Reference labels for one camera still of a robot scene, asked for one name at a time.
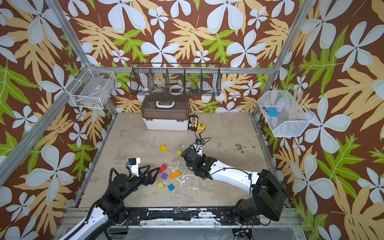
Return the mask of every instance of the blue block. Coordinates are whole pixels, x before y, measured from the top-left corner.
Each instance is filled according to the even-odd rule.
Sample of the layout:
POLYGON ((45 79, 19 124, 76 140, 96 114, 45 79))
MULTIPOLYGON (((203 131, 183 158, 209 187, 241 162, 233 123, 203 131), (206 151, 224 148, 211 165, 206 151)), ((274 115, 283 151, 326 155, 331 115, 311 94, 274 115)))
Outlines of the blue block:
POLYGON ((171 184, 171 185, 168 186, 168 189, 169 189, 170 191, 172 191, 172 190, 175 189, 175 187, 173 186, 173 184, 171 184))
POLYGON ((266 112, 270 117, 277 117, 279 115, 276 108, 268 108, 266 112))

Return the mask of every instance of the white toolbox base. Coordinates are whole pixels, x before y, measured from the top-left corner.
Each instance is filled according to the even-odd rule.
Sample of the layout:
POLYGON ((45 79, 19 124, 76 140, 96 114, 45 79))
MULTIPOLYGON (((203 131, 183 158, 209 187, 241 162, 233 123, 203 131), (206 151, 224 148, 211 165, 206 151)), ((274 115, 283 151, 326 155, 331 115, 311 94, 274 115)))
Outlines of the white toolbox base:
POLYGON ((143 117, 141 117, 141 119, 143 119, 145 125, 150 130, 181 130, 181 131, 188 130, 188 120, 185 120, 185 121, 177 121, 177 120, 171 120, 171 119, 146 120, 143 117))

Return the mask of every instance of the wall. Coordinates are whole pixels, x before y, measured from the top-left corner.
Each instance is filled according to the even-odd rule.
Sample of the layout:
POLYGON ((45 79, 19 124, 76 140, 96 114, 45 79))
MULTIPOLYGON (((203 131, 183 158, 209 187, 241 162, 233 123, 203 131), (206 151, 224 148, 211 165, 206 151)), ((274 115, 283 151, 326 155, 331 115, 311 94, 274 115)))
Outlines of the wall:
MULTIPOLYGON (((63 94, 80 63, 42 0, 3 0, 0 13, 0 161, 4 161, 63 94)), ((53 238, 109 121, 107 110, 68 104, 63 108, 0 188, 0 239, 53 238)))
POLYGON ((317 120, 293 138, 273 137, 261 120, 307 239, 384 238, 383 9, 317 3, 283 65, 288 75, 274 83, 300 92, 317 120))
MULTIPOLYGON (((95 65, 208 62, 272 67, 302 1, 59 2, 95 65)), ((256 90, 260 93, 258 82, 265 81, 260 77, 224 75, 222 94, 215 99, 191 98, 191 111, 252 112, 259 97, 256 90)), ((118 81, 112 98, 117 110, 139 112, 143 98, 129 93, 129 75, 118 74, 118 81)))

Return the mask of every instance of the yellow device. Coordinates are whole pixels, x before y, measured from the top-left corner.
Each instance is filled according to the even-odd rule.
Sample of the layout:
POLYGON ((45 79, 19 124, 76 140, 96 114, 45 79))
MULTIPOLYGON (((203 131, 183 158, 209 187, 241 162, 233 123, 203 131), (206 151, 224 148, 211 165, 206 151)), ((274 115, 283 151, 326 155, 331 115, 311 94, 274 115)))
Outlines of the yellow device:
POLYGON ((202 130, 202 131, 204 131, 204 130, 205 130, 205 125, 204 125, 204 123, 199 123, 199 124, 197 125, 197 129, 198 129, 198 130, 202 130))

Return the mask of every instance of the wire basket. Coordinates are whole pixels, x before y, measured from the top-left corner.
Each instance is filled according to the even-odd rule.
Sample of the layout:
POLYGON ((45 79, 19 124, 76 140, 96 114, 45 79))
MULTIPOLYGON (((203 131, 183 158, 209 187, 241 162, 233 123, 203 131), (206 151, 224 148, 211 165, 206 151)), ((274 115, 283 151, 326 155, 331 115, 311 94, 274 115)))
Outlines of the wire basket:
POLYGON ((104 109, 115 87, 115 73, 85 66, 74 79, 78 82, 68 92, 74 104, 77 107, 104 109))
POLYGON ((267 91, 257 101, 275 137, 299 137, 315 117, 300 96, 293 92, 295 98, 289 89, 267 91))
POLYGON ((219 67, 148 67, 132 64, 129 86, 134 95, 172 94, 218 96, 221 92, 219 67))

